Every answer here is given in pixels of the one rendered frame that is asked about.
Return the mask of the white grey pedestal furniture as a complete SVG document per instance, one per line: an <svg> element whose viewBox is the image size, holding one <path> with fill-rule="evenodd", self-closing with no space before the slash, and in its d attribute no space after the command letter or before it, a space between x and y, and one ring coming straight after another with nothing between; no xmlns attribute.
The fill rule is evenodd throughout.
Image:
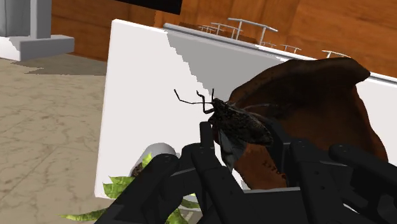
<svg viewBox="0 0 397 224"><path fill-rule="evenodd" d="M0 58L15 61L74 51L74 38L52 34L52 0L0 0Z"/></svg>

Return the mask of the green plant in white pot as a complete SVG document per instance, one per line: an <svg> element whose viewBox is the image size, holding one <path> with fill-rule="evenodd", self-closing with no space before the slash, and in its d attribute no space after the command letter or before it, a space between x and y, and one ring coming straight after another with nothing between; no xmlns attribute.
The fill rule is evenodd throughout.
<svg viewBox="0 0 397 224"><path fill-rule="evenodd" d="M132 169L130 176L114 176L109 177L111 183L103 183L103 189L106 196L110 199L116 199L126 189L126 187L142 172L142 170L149 164L152 158L156 155L167 153L176 155L173 147L166 143L154 143L149 145L141 155L137 164ZM98 220L107 208L102 208L96 211L90 211L83 214L60 214L59 216L73 221L96 221ZM183 216L180 209L175 209L167 218L165 224L188 224L188 216Z"/></svg>

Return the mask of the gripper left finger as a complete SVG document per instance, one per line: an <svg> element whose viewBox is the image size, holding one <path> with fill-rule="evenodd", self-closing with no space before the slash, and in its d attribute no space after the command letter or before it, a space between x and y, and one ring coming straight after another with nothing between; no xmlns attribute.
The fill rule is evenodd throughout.
<svg viewBox="0 0 397 224"><path fill-rule="evenodd" d="M190 193L203 213L198 224L243 224L244 192L216 158L209 122L200 123L200 142L180 157L155 156L95 224L164 224Z"/></svg>

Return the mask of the black flat wall panel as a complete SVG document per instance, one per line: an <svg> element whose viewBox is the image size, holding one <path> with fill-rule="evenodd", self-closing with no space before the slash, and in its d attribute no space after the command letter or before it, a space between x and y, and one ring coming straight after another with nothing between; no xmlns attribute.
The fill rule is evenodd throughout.
<svg viewBox="0 0 397 224"><path fill-rule="evenodd" d="M143 12L149 11L162 11L179 15L181 13L181 7L183 0L115 0L127 4L131 4L134 7L134 11L138 11L137 7L145 8Z"/></svg>

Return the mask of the black insect figure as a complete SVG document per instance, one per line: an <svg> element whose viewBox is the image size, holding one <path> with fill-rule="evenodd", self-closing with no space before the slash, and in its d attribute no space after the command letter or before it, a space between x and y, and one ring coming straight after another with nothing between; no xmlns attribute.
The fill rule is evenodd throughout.
<svg viewBox="0 0 397 224"><path fill-rule="evenodd" d="M233 170L234 163L242 156L248 143L272 146L274 140L270 131L254 114L238 108L234 103L212 97L210 102L202 94L199 102L205 114L210 114L208 122L217 130L221 158Z"/></svg>

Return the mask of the brown ceramic bowl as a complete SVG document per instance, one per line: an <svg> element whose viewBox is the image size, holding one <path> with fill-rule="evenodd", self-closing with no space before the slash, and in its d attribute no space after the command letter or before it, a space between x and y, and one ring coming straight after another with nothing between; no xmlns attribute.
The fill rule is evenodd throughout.
<svg viewBox="0 0 397 224"><path fill-rule="evenodd" d="M387 161L356 88L369 76L369 70L347 57L291 59L235 88L229 100L275 118L291 137L308 139L320 150L350 144Z"/></svg>

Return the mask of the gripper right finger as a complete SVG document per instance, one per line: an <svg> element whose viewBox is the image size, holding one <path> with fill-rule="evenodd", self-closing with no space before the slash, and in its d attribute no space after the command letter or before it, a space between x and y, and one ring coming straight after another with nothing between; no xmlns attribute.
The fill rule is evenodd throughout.
<svg viewBox="0 0 397 224"><path fill-rule="evenodd" d="M267 150L288 187L299 187L309 224L397 224L397 166L349 144L320 150L266 119Z"/></svg>

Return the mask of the white topped wooden drawer chest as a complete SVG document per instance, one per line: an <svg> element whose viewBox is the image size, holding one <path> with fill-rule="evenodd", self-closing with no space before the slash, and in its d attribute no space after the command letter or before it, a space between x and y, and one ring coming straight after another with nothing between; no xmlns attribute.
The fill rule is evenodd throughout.
<svg viewBox="0 0 397 224"><path fill-rule="evenodd" d="M263 70L293 59L289 52L178 25L111 24L95 196L113 176L128 176L144 150L173 151L199 141L207 119L201 95L227 100Z"/></svg>

